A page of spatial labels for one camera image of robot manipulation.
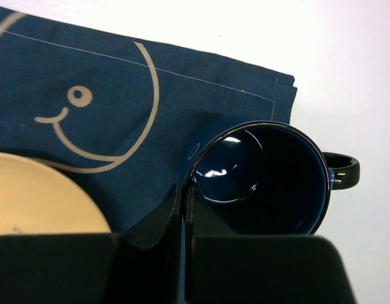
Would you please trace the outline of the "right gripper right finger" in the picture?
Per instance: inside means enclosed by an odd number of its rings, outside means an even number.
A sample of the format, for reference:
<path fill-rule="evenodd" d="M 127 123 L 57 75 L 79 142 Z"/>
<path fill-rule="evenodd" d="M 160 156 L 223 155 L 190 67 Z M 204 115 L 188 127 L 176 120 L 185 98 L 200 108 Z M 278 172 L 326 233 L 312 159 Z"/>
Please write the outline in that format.
<path fill-rule="evenodd" d="M 236 234 L 195 183 L 186 188 L 185 205 L 187 303 L 356 303 L 329 240 Z"/>

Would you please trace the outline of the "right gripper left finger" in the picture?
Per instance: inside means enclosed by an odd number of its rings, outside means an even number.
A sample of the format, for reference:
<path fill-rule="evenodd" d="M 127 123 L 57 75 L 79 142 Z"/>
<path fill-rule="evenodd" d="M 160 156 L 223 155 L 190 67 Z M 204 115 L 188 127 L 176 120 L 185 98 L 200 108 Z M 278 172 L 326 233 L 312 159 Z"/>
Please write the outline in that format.
<path fill-rule="evenodd" d="M 181 188 L 123 233 L 0 236 L 0 303 L 177 303 Z"/>

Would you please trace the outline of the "dark blue cup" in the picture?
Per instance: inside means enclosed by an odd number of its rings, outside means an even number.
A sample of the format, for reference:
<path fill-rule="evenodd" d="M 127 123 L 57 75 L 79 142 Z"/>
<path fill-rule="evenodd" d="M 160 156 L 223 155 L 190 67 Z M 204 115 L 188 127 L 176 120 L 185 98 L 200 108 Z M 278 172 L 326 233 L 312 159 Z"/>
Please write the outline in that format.
<path fill-rule="evenodd" d="M 332 191 L 360 181 L 359 161 L 323 152 L 280 122 L 226 118 L 191 134 L 181 154 L 183 187 L 241 234 L 314 234 Z"/>

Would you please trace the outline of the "yellow plate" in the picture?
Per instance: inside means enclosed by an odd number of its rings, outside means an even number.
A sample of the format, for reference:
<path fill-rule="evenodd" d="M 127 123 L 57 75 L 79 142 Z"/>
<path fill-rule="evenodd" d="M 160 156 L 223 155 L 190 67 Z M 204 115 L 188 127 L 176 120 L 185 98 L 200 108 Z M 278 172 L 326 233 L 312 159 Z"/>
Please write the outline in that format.
<path fill-rule="evenodd" d="M 97 204 L 67 176 L 0 152 L 0 235 L 110 231 Z"/>

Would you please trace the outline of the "dark blue cloth placemat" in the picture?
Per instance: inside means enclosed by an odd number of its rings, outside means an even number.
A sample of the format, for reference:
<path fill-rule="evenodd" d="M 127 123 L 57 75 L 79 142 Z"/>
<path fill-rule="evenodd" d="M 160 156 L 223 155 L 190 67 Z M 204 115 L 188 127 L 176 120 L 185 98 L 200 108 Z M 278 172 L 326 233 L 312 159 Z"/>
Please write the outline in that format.
<path fill-rule="evenodd" d="M 0 7 L 0 151 L 87 192 L 115 232 L 179 179 L 191 133 L 220 118 L 287 123 L 291 75 Z"/>

